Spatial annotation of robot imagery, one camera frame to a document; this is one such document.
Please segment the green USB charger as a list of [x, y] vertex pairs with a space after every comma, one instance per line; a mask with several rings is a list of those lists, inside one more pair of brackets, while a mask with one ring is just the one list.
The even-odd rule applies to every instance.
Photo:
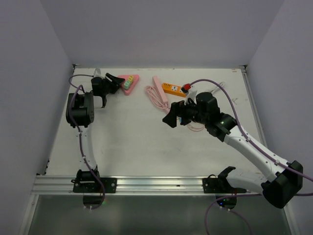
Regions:
[[128, 90], [130, 88], [130, 86], [131, 86], [131, 83], [128, 80], [126, 80], [125, 83], [123, 84], [123, 88], [125, 90]]

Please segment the pink triangular power strip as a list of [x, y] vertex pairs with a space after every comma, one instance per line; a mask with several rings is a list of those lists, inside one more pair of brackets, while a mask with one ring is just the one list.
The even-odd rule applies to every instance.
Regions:
[[124, 79], [124, 82], [122, 83], [121, 87], [124, 95], [130, 95], [140, 79], [138, 74], [124, 74], [118, 75], [117, 77]]

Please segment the orange power strip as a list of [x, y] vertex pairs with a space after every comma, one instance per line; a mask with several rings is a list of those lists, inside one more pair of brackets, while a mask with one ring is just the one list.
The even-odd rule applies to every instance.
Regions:
[[181, 90], [181, 86], [170, 83], [162, 83], [162, 89], [166, 94], [171, 94], [179, 97], [186, 97], [186, 94]]

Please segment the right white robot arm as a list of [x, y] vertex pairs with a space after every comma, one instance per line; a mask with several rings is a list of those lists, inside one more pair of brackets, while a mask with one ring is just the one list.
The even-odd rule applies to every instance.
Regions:
[[212, 93], [204, 92], [187, 102], [173, 102], [163, 122], [172, 128], [191, 122], [203, 124], [207, 132], [221, 142], [233, 147], [255, 165], [260, 173], [234, 166], [219, 175], [209, 175], [202, 180], [205, 193], [259, 193], [282, 209], [303, 186], [303, 166], [298, 161], [288, 162], [277, 156], [250, 136], [231, 115], [222, 113]]

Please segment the yellow USB charger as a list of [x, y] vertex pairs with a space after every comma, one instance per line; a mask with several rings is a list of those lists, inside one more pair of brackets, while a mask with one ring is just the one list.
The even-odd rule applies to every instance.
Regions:
[[128, 81], [132, 84], [133, 81], [134, 81], [134, 76], [133, 76], [133, 75], [130, 75], [129, 78], [128, 78]]

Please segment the pink long power strip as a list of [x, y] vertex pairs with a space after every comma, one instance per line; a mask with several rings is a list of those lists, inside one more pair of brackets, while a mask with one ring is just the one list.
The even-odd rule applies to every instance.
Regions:
[[167, 98], [167, 96], [166, 96], [166, 94], [162, 88], [162, 84], [161, 84], [159, 78], [157, 76], [153, 76], [152, 81], [154, 83], [156, 93], [158, 94], [158, 97], [161, 100], [161, 103], [164, 105], [167, 105], [168, 104], [168, 98]]

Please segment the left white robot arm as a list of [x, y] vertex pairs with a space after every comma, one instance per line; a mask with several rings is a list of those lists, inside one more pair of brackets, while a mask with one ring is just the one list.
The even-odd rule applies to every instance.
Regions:
[[91, 125], [95, 119], [94, 97], [101, 98], [101, 108], [107, 104], [107, 95], [116, 93], [125, 81], [123, 78], [106, 73], [104, 76], [99, 72], [94, 75], [84, 75], [91, 78], [91, 91], [86, 91], [84, 86], [75, 86], [72, 83], [73, 75], [69, 78], [69, 84], [75, 91], [68, 95], [66, 107], [66, 121], [75, 129], [78, 139], [79, 152], [81, 154], [80, 167], [77, 172], [76, 184], [84, 183], [90, 192], [97, 192], [102, 186], [98, 172], [97, 162], [92, 147]]

